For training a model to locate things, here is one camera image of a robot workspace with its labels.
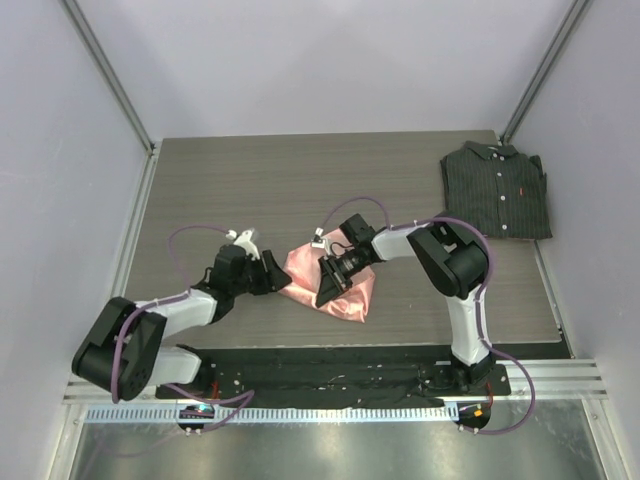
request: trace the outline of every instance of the black shirt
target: black shirt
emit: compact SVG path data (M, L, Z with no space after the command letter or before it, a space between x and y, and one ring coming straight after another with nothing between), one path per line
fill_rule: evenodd
M540 157L466 142L440 162L447 211L499 238L551 237Z

